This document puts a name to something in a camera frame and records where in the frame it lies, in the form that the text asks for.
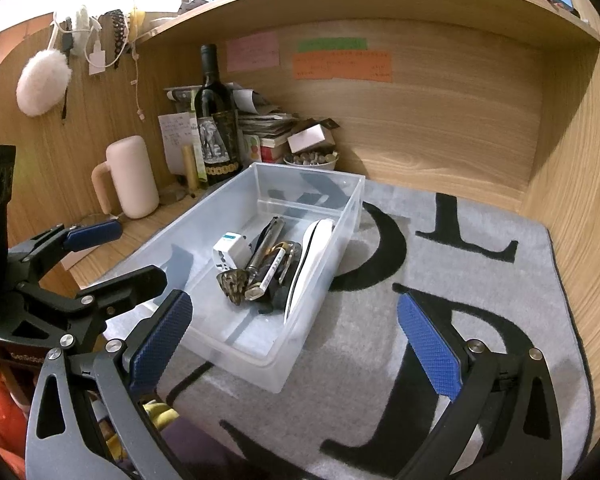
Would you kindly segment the orange sleeve forearm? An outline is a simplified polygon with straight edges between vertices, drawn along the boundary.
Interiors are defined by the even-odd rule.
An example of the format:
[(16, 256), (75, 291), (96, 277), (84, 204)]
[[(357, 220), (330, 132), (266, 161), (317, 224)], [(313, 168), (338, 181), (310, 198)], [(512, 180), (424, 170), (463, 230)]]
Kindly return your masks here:
[(0, 456), (18, 479), (26, 478), (27, 417), (12, 398), (0, 371)]

